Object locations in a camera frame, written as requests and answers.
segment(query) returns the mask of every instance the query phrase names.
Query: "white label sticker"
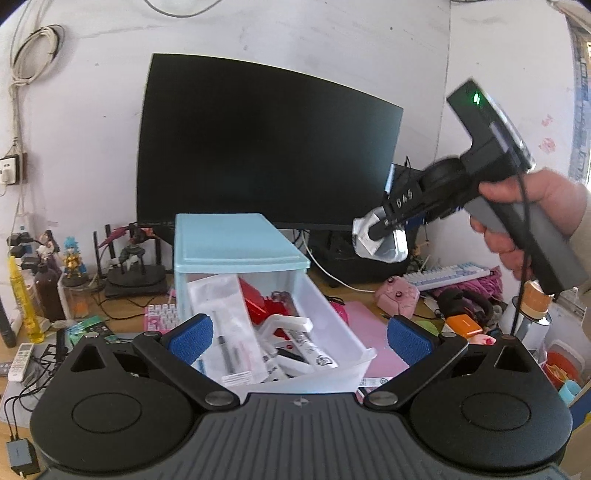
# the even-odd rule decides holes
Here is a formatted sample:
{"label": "white label sticker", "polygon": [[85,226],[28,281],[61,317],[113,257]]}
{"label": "white label sticker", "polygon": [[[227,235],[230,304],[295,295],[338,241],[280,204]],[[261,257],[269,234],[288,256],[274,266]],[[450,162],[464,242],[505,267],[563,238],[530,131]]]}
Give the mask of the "white label sticker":
{"label": "white label sticker", "polygon": [[359,230],[359,232],[357,233],[357,240],[359,240],[361,242],[361,244],[365,247],[365,249],[369,252],[370,255],[373,255],[374,253],[376,253],[378,251],[378,248],[382,246],[382,243],[384,243],[384,239],[381,238],[380,240],[371,240],[371,238],[369,237],[369,227],[368,228],[364,228],[365,225],[369,224],[370,226],[375,225],[376,223],[378,223],[379,217],[373,213],[371,215],[371,217],[364,222],[363,227]]}
{"label": "white label sticker", "polygon": [[359,383],[360,387],[381,387],[386,382],[392,380],[394,377],[365,377],[361,379]]}
{"label": "white label sticker", "polygon": [[252,383],[252,372],[240,372],[239,374],[225,375],[222,377],[224,387],[235,387],[237,385],[250,385]]}

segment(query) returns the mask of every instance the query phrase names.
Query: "pink toy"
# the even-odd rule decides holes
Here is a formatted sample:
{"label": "pink toy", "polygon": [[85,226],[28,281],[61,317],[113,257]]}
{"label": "pink toy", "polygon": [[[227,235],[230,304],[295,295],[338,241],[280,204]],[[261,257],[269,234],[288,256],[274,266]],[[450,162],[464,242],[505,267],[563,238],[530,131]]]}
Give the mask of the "pink toy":
{"label": "pink toy", "polygon": [[480,333],[468,339],[468,343],[472,343],[475,345],[494,345],[496,340],[488,335],[484,335]]}
{"label": "pink toy", "polygon": [[390,277],[374,294],[378,307],[388,315],[412,318],[420,293],[401,277]]}

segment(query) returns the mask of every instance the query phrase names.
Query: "pink mat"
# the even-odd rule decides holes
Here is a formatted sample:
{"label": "pink mat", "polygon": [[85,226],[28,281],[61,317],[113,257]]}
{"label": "pink mat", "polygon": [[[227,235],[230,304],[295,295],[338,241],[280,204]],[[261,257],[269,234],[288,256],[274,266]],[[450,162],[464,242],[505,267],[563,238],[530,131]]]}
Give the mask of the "pink mat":
{"label": "pink mat", "polygon": [[386,320],[381,321],[359,301],[345,305],[349,316],[349,327],[368,348],[375,348],[378,356],[369,364],[365,378],[396,377],[408,365],[388,346]]}

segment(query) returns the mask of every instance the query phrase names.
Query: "hand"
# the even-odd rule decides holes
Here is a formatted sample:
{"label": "hand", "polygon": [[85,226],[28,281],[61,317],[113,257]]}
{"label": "hand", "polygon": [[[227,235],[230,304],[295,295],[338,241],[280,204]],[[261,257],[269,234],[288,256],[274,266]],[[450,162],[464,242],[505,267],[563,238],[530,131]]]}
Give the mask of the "hand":
{"label": "hand", "polygon": [[[583,184],[573,183],[552,170],[540,170],[524,176],[525,190],[530,202],[538,202],[558,231],[571,236],[577,229],[587,207],[587,188]],[[481,195],[493,202],[521,202],[521,190],[515,177],[499,183],[481,182]],[[484,240],[489,250],[499,254],[503,265],[513,272],[517,280],[521,279],[524,256],[511,237],[505,233],[487,230],[474,217],[470,217],[472,229],[484,233]]]}

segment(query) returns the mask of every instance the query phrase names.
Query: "orange box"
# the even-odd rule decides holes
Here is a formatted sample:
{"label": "orange box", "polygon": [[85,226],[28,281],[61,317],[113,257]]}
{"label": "orange box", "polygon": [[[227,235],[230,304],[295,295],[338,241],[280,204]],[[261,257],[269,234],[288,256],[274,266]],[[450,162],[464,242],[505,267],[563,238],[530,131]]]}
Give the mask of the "orange box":
{"label": "orange box", "polygon": [[482,328],[480,325],[478,325],[466,314],[448,317],[445,319],[445,323],[454,332],[456,332],[458,335],[462,335],[466,339],[482,333]]}

